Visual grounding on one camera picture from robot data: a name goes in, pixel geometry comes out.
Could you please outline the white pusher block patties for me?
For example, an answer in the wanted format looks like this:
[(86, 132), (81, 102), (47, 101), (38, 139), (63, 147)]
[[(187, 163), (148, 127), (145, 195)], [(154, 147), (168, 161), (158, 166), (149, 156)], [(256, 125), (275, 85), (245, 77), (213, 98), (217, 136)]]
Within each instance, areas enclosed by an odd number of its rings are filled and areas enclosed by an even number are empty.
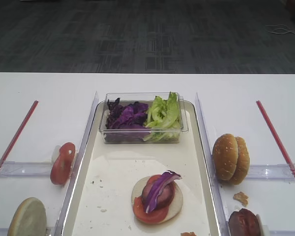
[(258, 214), (256, 214), (256, 218), (257, 218), (257, 220), (259, 222), (261, 236), (270, 236), (270, 231), (268, 229), (268, 226), (263, 225), (261, 217)]

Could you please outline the right lower clear track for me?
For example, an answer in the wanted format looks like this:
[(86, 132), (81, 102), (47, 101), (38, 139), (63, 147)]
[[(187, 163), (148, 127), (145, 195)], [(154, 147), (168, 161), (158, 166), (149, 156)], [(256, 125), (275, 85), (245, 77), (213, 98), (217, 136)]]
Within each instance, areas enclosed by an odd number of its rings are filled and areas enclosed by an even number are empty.
[(295, 236), (295, 231), (269, 231), (271, 236)]

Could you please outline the right upper clear track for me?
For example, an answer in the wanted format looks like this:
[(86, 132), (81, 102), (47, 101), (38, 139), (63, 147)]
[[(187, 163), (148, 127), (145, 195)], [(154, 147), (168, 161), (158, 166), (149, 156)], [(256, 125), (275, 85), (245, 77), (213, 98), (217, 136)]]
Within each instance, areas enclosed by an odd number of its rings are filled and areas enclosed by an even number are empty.
[(295, 181), (295, 164), (251, 165), (245, 180)]

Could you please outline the right red strip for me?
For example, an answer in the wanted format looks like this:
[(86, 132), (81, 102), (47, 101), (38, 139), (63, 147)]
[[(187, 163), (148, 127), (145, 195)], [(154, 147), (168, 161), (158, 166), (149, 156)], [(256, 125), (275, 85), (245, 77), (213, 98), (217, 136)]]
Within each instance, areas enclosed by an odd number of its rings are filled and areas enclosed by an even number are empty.
[(289, 157), (289, 155), (288, 155), (288, 153), (287, 153), (287, 151), (286, 151), (286, 149), (285, 149), (279, 135), (277, 134), (277, 132), (275, 130), (275, 127), (273, 126), (269, 116), (267, 115), (266, 110), (263, 107), (261, 101), (257, 100), (256, 104), (257, 104), (257, 106), (258, 106), (258, 108), (259, 108), (265, 122), (267, 123), (267, 126), (268, 126), (269, 130), (271, 131), (271, 133), (272, 133), (272, 135), (273, 135), (273, 137), (274, 137), (274, 139), (275, 139), (275, 141), (276, 141), (276, 143), (277, 143), (277, 145), (278, 145), (278, 147), (279, 147), (279, 149), (280, 149), (286, 163), (290, 167), (290, 170), (291, 170), (291, 172), (292, 172), (292, 174), (293, 174), (293, 176), (295, 178), (295, 164), (292, 163), (292, 160), (290, 159), (290, 157)]

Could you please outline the sesame bun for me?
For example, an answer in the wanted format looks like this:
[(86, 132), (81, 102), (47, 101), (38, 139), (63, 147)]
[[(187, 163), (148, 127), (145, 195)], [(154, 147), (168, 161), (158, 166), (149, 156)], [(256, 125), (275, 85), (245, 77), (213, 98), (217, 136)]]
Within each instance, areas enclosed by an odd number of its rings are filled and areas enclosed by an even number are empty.
[(236, 170), (229, 182), (238, 185), (245, 179), (249, 171), (250, 157), (245, 140), (242, 137), (235, 137), (235, 139), (238, 146), (238, 159)]
[(238, 145), (232, 134), (223, 134), (214, 143), (212, 157), (216, 176), (230, 180), (235, 173), (238, 159)]

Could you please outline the meat patty on tray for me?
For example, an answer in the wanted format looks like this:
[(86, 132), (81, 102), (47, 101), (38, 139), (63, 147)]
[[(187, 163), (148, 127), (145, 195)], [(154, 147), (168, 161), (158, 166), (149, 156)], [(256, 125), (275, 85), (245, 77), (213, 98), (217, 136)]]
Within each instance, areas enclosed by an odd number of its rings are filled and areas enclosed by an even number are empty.
[[(145, 204), (146, 202), (146, 198), (152, 188), (152, 185), (153, 185), (152, 183), (149, 183), (142, 190), (141, 198), (142, 198), (143, 204)], [(168, 206), (173, 200), (174, 195), (175, 195), (175, 184), (171, 182), (165, 186), (165, 188), (163, 189), (163, 192), (158, 196), (155, 210)]]

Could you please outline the bottom bun slice on tray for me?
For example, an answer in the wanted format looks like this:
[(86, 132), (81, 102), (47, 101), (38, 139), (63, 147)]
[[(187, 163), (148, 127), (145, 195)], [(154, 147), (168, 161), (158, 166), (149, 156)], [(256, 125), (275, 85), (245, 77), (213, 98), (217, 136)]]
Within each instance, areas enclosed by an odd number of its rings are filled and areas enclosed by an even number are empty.
[(160, 175), (144, 177), (134, 185), (132, 190), (131, 204), (133, 213), (139, 221), (145, 224), (155, 225), (164, 223), (175, 217), (180, 212), (183, 205), (182, 191), (179, 186), (173, 181), (173, 183), (175, 184), (175, 195), (171, 203), (168, 206), (154, 210), (149, 214), (145, 213), (141, 198), (142, 190), (147, 183), (152, 183), (156, 181), (156, 179), (159, 177)]

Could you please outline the bread crumb on tray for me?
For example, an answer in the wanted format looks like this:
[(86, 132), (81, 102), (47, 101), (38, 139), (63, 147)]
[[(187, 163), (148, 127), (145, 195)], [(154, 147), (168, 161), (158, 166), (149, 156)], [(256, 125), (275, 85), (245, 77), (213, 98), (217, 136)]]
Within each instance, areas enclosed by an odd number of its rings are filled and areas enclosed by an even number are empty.
[(180, 236), (196, 236), (196, 234), (194, 232), (183, 232)]

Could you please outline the green lettuce leaves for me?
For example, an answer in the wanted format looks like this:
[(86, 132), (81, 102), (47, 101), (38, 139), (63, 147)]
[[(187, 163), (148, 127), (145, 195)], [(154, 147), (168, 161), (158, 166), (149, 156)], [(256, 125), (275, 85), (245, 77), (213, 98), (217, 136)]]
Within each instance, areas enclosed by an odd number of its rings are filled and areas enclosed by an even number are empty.
[(175, 143), (179, 140), (179, 132), (165, 132), (165, 129), (180, 129), (180, 109), (177, 94), (170, 92), (168, 99), (156, 96), (147, 111), (145, 127), (149, 129), (162, 129), (163, 131), (151, 132), (144, 137), (145, 142)]

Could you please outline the standing tomato slices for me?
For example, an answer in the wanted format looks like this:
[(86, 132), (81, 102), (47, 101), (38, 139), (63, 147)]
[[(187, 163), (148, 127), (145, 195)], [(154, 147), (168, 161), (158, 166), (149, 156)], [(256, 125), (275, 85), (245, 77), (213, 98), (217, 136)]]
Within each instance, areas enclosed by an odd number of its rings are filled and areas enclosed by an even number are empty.
[(59, 155), (54, 162), (50, 173), (52, 184), (64, 185), (67, 182), (75, 157), (75, 151), (75, 145), (71, 142), (67, 142), (60, 147)]

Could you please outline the left upper clear track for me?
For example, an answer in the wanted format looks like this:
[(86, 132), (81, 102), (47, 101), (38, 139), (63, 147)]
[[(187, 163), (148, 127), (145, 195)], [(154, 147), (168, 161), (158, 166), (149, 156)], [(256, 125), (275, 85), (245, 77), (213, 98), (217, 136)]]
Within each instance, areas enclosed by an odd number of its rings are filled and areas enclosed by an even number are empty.
[(51, 162), (0, 161), (0, 177), (49, 177)]

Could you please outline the white metal tray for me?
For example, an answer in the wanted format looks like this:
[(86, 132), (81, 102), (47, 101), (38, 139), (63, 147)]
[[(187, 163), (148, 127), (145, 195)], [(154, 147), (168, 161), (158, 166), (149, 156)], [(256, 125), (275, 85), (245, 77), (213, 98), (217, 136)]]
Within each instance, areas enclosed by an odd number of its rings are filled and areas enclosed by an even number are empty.
[[(99, 132), (104, 103), (96, 108), (65, 236), (219, 235), (194, 105), (184, 103), (189, 126), (176, 144), (106, 144)], [(146, 225), (133, 214), (131, 193), (144, 177), (172, 170), (181, 175), (183, 205), (173, 219)]]

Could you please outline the red strip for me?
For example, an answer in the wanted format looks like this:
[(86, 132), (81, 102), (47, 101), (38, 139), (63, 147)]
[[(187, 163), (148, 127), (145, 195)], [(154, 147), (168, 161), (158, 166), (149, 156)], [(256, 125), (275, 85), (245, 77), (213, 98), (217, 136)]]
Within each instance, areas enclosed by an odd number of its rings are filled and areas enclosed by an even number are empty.
[(276, 143), (277, 143), (277, 145), (278, 145), (278, 147), (279, 147), (279, 149), (280, 149), (286, 163), (290, 167), (290, 170), (291, 170), (291, 172), (292, 172), (292, 174), (293, 174), (293, 176), (295, 178), (295, 164), (292, 163), (292, 160), (290, 159), (290, 157), (289, 157), (289, 155), (288, 155), (288, 153), (287, 153), (287, 151), (286, 151), (286, 149), (285, 149), (279, 135), (277, 134), (277, 132), (275, 130), (275, 127), (273, 126), (269, 116), (267, 115), (266, 110), (263, 107), (261, 101), (257, 100), (256, 104), (257, 104), (257, 106), (258, 106), (258, 108), (259, 108), (265, 122), (267, 123), (267, 126), (268, 126), (269, 130), (271, 131), (271, 133), (272, 133), (272, 135), (273, 135), (273, 137), (274, 137), (274, 139), (275, 139), (275, 141), (276, 141)]
[(5, 152), (3, 153), (1, 159), (0, 159), (0, 169), (7, 159), (8, 155), (10, 154), (11, 150), (13, 149), (15, 143), (17, 142), (20, 134), (22, 133), (24, 127), (26, 126), (28, 120), (30, 119), (31, 115), (33, 114), (35, 108), (37, 107), (39, 101), (35, 100), (29, 109), (28, 113), (26, 114), (25, 118), (23, 119), (21, 125), (19, 126), (18, 130), (16, 131), (15, 135), (13, 136), (12, 140), (10, 141), (8, 147), (6, 148)]

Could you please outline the purple cabbage leaves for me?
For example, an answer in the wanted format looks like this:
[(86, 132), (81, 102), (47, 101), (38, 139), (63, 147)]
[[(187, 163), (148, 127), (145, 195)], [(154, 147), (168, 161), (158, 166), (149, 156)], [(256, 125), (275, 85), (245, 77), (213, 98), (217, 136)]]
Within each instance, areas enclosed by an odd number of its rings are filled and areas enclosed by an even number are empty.
[(107, 129), (145, 129), (148, 104), (141, 102), (130, 103), (126, 106), (119, 104), (120, 98), (107, 101), (109, 115), (106, 121)]

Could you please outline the purple cabbage leaf piece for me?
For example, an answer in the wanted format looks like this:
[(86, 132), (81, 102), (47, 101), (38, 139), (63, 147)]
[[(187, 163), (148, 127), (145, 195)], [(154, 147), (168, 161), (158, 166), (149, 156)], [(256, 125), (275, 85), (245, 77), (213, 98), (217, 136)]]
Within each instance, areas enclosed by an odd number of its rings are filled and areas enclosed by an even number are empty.
[(144, 204), (145, 213), (151, 213), (157, 207), (157, 198), (163, 192), (163, 189), (175, 179), (182, 179), (180, 174), (167, 170), (152, 185)]

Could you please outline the standing pale bun slice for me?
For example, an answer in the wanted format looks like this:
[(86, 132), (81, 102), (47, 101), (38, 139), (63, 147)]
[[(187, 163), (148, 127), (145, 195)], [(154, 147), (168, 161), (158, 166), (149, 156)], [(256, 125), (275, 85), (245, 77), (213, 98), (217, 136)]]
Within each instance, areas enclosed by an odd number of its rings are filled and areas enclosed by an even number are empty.
[(45, 236), (47, 217), (44, 204), (35, 197), (21, 202), (14, 213), (7, 236)]

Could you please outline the white pusher block tomato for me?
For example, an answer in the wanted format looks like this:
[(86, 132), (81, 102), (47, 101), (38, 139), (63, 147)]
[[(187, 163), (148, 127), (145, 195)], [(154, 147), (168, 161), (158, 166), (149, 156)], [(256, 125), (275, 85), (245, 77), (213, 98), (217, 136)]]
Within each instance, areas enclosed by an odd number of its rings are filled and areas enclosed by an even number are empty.
[(61, 148), (61, 146), (59, 146), (59, 145), (55, 146), (54, 151), (53, 151), (52, 156), (51, 156), (51, 163), (52, 164), (54, 164), (55, 161), (57, 160), (57, 158), (59, 156), (60, 148)]

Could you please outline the rear sesame bun top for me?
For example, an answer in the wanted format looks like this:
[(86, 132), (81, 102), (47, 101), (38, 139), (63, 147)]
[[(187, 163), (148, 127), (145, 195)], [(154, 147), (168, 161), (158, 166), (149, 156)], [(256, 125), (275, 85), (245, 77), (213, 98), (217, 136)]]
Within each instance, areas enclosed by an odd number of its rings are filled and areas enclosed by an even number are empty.
[(249, 171), (250, 157), (245, 140), (242, 137), (235, 137), (235, 139), (238, 146), (238, 159), (236, 170), (229, 182), (238, 185), (245, 179)]

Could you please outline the left red strip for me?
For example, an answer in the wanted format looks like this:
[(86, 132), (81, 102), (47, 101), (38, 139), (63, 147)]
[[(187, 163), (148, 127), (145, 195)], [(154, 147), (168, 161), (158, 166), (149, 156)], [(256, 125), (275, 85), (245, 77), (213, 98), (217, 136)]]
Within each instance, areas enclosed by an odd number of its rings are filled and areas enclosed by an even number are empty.
[(8, 147), (6, 148), (5, 152), (3, 153), (1, 159), (0, 159), (0, 169), (7, 159), (8, 155), (10, 154), (11, 150), (13, 149), (15, 143), (17, 142), (20, 134), (22, 133), (24, 127), (26, 126), (28, 120), (30, 119), (31, 115), (33, 114), (35, 108), (37, 107), (39, 101), (35, 100), (29, 109), (28, 113), (26, 114), (25, 118), (23, 119), (21, 125), (19, 126), (18, 130), (16, 131), (15, 135), (13, 136), (12, 140), (10, 141)]

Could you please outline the clear plastic salad container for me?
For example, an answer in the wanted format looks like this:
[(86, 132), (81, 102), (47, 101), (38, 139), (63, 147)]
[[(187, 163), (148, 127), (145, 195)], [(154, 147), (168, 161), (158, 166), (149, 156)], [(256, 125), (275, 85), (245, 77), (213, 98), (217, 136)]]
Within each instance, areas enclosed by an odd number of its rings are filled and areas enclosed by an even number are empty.
[[(154, 99), (156, 96), (160, 96), (163, 99), (168, 99), (170, 92), (148, 92), (148, 93), (108, 93), (105, 97), (105, 102), (103, 104), (103, 112), (101, 116), (101, 122), (99, 126), (99, 132), (101, 133), (104, 142), (107, 144), (121, 144), (121, 143), (153, 143), (153, 142), (145, 142), (144, 137), (151, 132), (162, 132), (163, 130), (157, 130), (157, 129), (149, 129), (144, 127), (145, 129), (107, 129), (106, 128), (106, 121), (107, 117), (109, 115), (109, 109), (107, 105), (107, 101), (115, 101), (117, 98), (120, 98), (120, 105), (126, 106), (130, 103), (134, 103), (136, 101), (141, 103), (148, 104), (148, 108), (151, 107)], [(177, 101), (180, 109), (180, 125), (181, 128), (176, 129), (165, 129), (165, 132), (179, 132), (179, 135), (182, 132), (188, 131), (188, 124), (186, 121), (186, 111), (185, 111), (185, 105), (184, 105), (184, 99), (181, 95), (179, 95), (177, 92)]]

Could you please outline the bread crumb on table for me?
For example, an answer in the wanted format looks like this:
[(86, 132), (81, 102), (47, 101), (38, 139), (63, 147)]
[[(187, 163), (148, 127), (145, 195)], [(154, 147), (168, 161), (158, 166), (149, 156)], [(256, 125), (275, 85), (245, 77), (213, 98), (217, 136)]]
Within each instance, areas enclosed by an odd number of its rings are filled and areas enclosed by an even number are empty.
[(233, 195), (233, 199), (241, 202), (244, 207), (248, 205), (248, 198), (249, 197), (241, 191)]

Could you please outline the tomato slices on tray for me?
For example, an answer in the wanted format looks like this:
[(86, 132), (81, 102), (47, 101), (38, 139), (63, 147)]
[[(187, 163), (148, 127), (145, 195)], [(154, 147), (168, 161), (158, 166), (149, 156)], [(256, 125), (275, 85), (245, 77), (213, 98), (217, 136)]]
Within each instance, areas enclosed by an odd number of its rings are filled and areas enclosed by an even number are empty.
[(163, 189), (160, 200), (157, 200), (156, 208), (150, 213), (146, 213), (144, 205), (152, 185), (161, 177), (153, 175), (139, 180), (133, 187), (131, 193), (132, 209), (135, 217), (145, 224), (161, 224), (167, 221), (170, 216), (170, 205), (172, 204), (176, 186), (174, 182), (169, 183)]

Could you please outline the left long clear rail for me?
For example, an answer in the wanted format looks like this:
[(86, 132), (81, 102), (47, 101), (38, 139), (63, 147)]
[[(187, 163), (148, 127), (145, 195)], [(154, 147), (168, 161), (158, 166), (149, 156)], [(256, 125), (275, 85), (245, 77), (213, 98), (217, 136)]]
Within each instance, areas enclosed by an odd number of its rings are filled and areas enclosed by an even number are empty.
[(98, 93), (95, 93), (81, 145), (79, 147), (79, 151), (76, 155), (75, 163), (73, 165), (71, 178), (67, 187), (59, 218), (50, 233), (50, 235), (52, 236), (70, 236), (72, 234), (76, 212), (79, 206), (79, 200), (83, 189), (80, 181), (85, 179), (85, 174), (83, 174), (83, 160), (92, 130), (93, 120), (98, 102)]

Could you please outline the clear track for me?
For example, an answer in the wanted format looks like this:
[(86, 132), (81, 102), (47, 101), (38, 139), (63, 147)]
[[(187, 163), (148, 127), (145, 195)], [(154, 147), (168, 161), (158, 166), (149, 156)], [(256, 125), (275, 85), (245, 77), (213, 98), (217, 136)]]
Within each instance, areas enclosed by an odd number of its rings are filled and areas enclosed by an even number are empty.
[(295, 181), (295, 164), (251, 165), (245, 180)]
[(0, 177), (49, 177), (51, 162), (0, 161)]
[(269, 231), (271, 236), (295, 236), (295, 231)]

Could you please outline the front sesame bun top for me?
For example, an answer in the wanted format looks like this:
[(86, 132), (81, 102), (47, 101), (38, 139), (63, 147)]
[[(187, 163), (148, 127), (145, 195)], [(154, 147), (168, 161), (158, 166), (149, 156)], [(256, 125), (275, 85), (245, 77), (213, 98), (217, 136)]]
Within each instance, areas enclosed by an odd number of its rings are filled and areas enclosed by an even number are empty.
[(235, 173), (238, 159), (238, 145), (232, 134), (223, 134), (214, 143), (212, 157), (216, 176), (230, 180)]

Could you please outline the standing meat patties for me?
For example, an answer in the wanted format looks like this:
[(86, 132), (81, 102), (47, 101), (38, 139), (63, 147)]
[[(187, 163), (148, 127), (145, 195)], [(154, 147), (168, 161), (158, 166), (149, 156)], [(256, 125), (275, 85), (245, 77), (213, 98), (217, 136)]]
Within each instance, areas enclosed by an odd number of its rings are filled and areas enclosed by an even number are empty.
[(231, 236), (261, 236), (258, 219), (254, 213), (242, 208), (234, 211), (229, 218)]

